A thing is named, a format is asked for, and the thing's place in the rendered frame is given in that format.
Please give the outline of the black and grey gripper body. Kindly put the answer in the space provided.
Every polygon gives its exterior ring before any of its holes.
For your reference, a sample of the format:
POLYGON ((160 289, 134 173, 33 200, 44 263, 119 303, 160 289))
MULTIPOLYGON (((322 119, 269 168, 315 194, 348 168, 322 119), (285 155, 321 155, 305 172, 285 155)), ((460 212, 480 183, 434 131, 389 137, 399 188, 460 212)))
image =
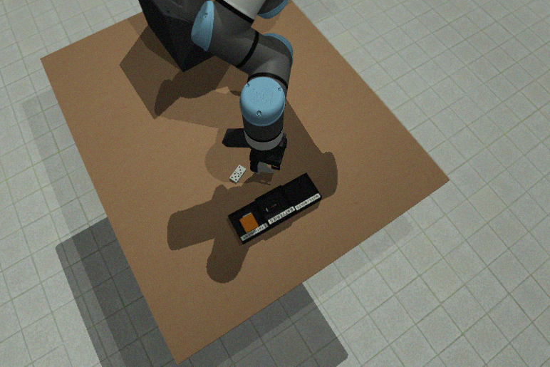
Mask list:
POLYGON ((271 169, 280 170, 280 165, 281 165, 282 158, 284 156, 286 145, 287 145, 286 133, 283 133, 281 142, 275 148, 272 148, 270 150, 257 150, 255 148, 250 148, 251 152, 250 152, 249 160, 251 161, 251 159, 253 159, 257 163, 259 163, 260 161, 268 165, 271 165, 272 163, 271 169), (285 138, 285 141, 284 141, 284 138, 285 138), (281 153, 281 149, 282 149, 282 153, 281 153))

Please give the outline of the black rack of labelled bins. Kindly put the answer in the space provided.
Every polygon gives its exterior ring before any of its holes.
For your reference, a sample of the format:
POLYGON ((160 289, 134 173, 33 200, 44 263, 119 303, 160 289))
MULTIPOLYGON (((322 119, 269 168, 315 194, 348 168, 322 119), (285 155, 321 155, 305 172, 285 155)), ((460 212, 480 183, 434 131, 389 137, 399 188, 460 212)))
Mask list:
POLYGON ((256 198, 255 201, 229 215, 230 221, 242 244, 246 244, 273 227, 321 201, 321 194, 307 173, 294 180, 279 185, 256 198), (280 201, 280 205, 270 211, 267 207, 280 201), (252 213, 258 227, 245 232, 239 221, 244 215, 252 213), (246 234, 245 234, 246 233, 246 234))

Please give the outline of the black aaa battery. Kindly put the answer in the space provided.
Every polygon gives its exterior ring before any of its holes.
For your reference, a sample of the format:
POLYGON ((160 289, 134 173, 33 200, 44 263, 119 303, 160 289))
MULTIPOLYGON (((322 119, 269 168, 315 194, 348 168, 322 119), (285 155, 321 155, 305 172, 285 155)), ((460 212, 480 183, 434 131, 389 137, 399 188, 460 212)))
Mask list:
POLYGON ((277 203, 271 205, 270 207, 267 207, 266 211, 268 212, 268 211, 272 210, 273 208, 279 206, 280 204, 281 204, 280 201, 278 201, 277 203))

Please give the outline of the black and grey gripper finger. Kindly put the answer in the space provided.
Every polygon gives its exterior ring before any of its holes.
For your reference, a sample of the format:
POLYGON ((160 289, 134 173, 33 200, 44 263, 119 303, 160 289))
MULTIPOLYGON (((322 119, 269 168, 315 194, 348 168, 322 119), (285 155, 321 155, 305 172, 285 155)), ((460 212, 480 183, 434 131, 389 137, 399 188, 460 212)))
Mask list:
POLYGON ((255 172, 256 174, 261 174, 261 172, 274 173, 274 170, 268 167, 266 163, 264 162, 257 163, 253 159, 251 159, 251 162, 250 162, 250 170, 252 172, 255 172))

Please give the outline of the white domino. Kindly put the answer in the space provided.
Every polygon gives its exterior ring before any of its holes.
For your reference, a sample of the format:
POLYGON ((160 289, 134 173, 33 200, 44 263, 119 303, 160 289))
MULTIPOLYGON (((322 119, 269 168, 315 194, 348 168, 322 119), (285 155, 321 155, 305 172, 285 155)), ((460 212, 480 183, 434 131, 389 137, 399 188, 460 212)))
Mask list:
POLYGON ((246 170, 246 168, 239 165, 229 179, 237 183, 246 170))

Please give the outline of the orange rectangular block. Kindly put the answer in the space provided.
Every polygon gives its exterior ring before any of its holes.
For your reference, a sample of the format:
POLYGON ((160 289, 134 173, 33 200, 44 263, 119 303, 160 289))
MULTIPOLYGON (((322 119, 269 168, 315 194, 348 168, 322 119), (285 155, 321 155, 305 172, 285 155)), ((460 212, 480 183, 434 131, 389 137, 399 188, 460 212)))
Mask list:
POLYGON ((248 214, 246 217, 241 218, 239 221, 241 222, 246 233, 258 227, 258 224, 254 219, 254 216, 252 213, 248 214))

